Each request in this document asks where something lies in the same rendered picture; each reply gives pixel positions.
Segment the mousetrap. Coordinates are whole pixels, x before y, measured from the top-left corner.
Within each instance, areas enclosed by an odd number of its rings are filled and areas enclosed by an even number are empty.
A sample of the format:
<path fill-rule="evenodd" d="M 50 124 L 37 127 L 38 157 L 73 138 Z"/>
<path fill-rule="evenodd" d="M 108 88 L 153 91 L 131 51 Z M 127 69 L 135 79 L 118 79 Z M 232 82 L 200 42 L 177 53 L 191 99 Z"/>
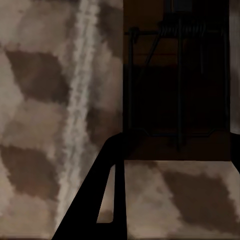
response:
<path fill-rule="evenodd" d="M 123 156 L 231 161 L 229 0 L 123 0 Z"/>

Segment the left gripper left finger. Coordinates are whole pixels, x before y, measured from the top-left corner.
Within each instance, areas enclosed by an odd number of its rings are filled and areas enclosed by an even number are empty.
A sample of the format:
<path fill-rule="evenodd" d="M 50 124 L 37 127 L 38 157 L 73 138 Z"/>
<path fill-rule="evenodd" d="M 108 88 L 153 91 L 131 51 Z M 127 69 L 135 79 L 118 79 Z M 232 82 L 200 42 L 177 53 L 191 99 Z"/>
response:
<path fill-rule="evenodd" d="M 97 223 L 115 164 L 113 221 Z M 52 240 L 128 240 L 123 134 L 106 140 Z"/>

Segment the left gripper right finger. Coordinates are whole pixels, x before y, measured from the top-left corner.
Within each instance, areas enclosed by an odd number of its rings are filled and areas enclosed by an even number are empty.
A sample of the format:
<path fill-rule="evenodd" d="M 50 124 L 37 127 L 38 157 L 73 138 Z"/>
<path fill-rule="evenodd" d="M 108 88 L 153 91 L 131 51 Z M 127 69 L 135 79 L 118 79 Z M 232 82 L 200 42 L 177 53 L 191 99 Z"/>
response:
<path fill-rule="evenodd" d="M 240 173 L 240 135 L 230 133 L 230 161 Z"/>

